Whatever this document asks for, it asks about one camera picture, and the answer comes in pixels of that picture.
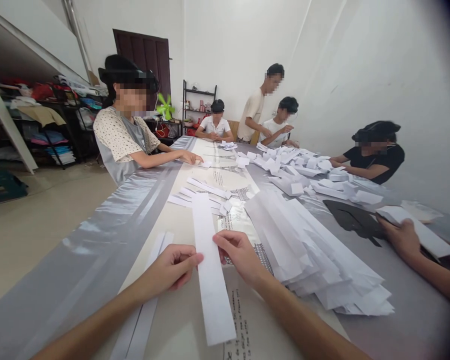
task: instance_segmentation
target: brown door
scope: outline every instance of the brown door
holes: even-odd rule
[[[160,82],[158,90],[167,98],[170,92],[169,40],[113,29],[116,52],[133,61],[142,71],[151,70]]]

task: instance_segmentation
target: hand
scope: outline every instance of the hand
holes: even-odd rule
[[[300,148],[300,146],[295,141],[292,141],[292,140],[285,141],[285,145],[289,145],[289,146],[297,148],[297,149]]]
[[[286,133],[291,132],[293,129],[294,129],[294,127],[293,127],[292,125],[285,125],[284,127],[282,127],[282,128],[280,129],[280,132],[281,132],[282,134],[286,134]]]
[[[263,134],[263,135],[265,135],[265,137],[266,138],[270,138],[273,134],[272,134],[272,132],[270,131],[270,130],[268,130],[267,128],[265,128],[265,127],[261,127],[261,130],[260,130],[260,132]]]
[[[405,219],[400,227],[397,227],[378,214],[376,214],[376,219],[383,227],[383,230],[385,230],[388,240],[402,259],[407,261],[410,258],[421,255],[419,237],[415,232],[412,220]]]
[[[225,264],[224,257],[230,258],[240,276],[252,288],[263,278],[271,276],[244,232],[222,230],[213,236],[213,242],[218,245],[221,263]]]
[[[330,162],[330,164],[334,167],[334,168],[339,168],[342,167],[343,164],[341,162],[332,160],[332,159],[328,159],[328,161]]]
[[[187,150],[182,150],[180,158],[182,160],[184,160],[185,162],[195,165],[195,162],[197,162],[197,160],[201,163],[204,162],[204,160],[198,156],[197,154],[194,154],[193,152],[187,151]]]
[[[168,245],[131,286],[140,302],[145,303],[166,290],[180,289],[203,259],[204,255],[197,253],[193,245]]]

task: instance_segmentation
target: black shirt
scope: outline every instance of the black shirt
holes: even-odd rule
[[[362,156],[362,149],[359,146],[354,146],[343,156],[350,160],[350,166],[354,168],[368,169],[375,164],[387,167],[388,170],[383,174],[370,179],[377,184],[383,184],[390,179],[405,160],[405,152],[398,144],[389,145],[383,153],[370,156]]]

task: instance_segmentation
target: dark hair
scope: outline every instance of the dark hair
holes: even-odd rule
[[[105,59],[105,69],[106,70],[136,70],[139,71],[139,67],[135,65],[133,62],[128,60],[126,57],[121,55],[110,55]],[[114,89],[114,83],[117,82],[117,79],[111,73],[107,73],[100,77],[100,79],[106,84],[106,88],[108,89],[108,96],[103,101],[101,106],[102,109],[108,108],[112,106],[117,98],[117,92]]]
[[[283,65],[280,65],[279,63],[274,63],[272,66],[268,68],[266,71],[267,76],[273,76],[273,75],[281,75],[283,78],[285,76],[285,69]]]
[[[288,114],[296,114],[299,110],[299,103],[296,98],[286,96],[280,101],[278,108],[285,109]]]
[[[357,143],[396,142],[401,126],[389,120],[380,120],[361,128],[351,138]]]
[[[221,99],[217,99],[211,104],[211,112],[214,114],[221,114],[224,112],[225,104]]]

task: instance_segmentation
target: pipe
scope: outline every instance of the pipe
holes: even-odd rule
[[[66,11],[66,17],[71,26],[71,31],[76,37],[78,42],[78,48],[80,49],[81,58],[83,59],[83,63],[85,64],[86,75],[88,77],[88,82],[92,84],[92,77],[90,75],[90,59],[87,55],[87,50],[85,49],[84,40],[82,38],[82,33],[80,32],[79,23],[77,21],[77,17],[75,15],[74,3],[73,0],[61,0],[63,3],[63,7]]]

